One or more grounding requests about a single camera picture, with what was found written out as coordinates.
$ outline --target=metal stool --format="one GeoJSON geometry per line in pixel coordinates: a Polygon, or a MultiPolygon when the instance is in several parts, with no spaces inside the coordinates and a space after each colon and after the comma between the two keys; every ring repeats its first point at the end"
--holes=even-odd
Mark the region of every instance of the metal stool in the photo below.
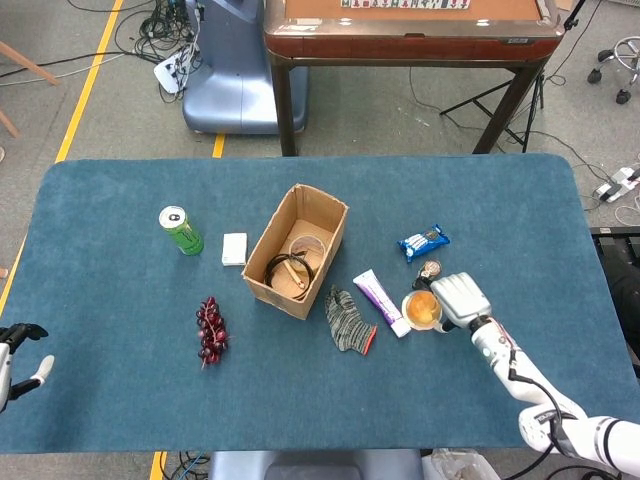
{"type": "MultiPolygon", "coordinates": [[[[617,60],[624,68],[629,70],[633,77],[629,82],[629,86],[636,83],[638,76],[640,75],[640,67],[638,62],[640,61],[640,37],[626,37],[615,44],[611,50],[602,50],[598,53],[598,61],[600,65],[591,70],[591,73],[587,77],[589,83],[598,83],[602,80],[602,66],[610,60],[617,60]]],[[[631,92],[621,88],[616,95],[616,103],[623,105],[631,98],[631,92]]]]}

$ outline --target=blue felt tablecloth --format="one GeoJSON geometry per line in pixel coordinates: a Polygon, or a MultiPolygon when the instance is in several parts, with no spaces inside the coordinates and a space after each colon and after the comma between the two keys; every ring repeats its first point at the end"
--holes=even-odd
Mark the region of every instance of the blue felt tablecloth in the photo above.
{"type": "Polygon", "coordinates": [[[523,445],[509,397],[469,334],[397,339],[351,283],[373,268],[396,304],[420,262],[396,241],[439,223],[431,258],[468,271],[549,380],[591,415],[640,421],[634,380],[572,172],[550,155],[78,161],[46,175],[4,325],[38,322],[14,379],[56,355],[47,384],[0,415],[0,451],[253,450],[523,445]],[[254,300],[223,268],[222,235],[252,249],[285,192],[350,207],[309,318],[254,300]],[[205,237],[186,257],[158,224],[180,205],[205,237]],[[341,353],[323,302],[336,283],[379,325],[341,353]],[[214,295],[230,349],[200,369],[195,311],[214,295]]]}

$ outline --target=glove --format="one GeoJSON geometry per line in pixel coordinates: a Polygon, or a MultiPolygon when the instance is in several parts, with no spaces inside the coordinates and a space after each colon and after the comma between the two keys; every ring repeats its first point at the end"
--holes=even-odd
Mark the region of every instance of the glove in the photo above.
{"type": "Polygon", "coordinates": [[[366,355],[378,327],[362,321],[349,292],[333,285],[324,301],[324,308],[338,349],[342,352],[351,349],[366,355]]]}

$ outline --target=wooden table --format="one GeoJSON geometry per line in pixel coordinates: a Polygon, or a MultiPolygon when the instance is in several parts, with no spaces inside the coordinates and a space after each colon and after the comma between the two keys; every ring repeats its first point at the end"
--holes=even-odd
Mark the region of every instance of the wooden table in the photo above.
{"type": "Polygon", "coordinates": [[[506,68],[515,74],[473,153],[488,153],[564,27],[554,0],[471,0],[466,10],[342,8],[339,0],[267,0],[282,154],[297,154],[289,70],[309,66],[506,68]]]}

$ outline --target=blue wrapper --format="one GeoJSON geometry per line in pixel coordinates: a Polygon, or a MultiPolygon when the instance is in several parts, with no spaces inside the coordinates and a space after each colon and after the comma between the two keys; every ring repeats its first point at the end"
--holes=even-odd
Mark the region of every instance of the blue wrapper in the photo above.
{"type": "Polygon", "coordinates": [[[407,256],[407,263],[420,255],[424,255],[431,250],[435,250],[440,245],[451,243],[449,238],[442,232],[439,225],[434,225],[424,233],[416,233],[404,240],[398,240],[398,245],[407,256]]]}

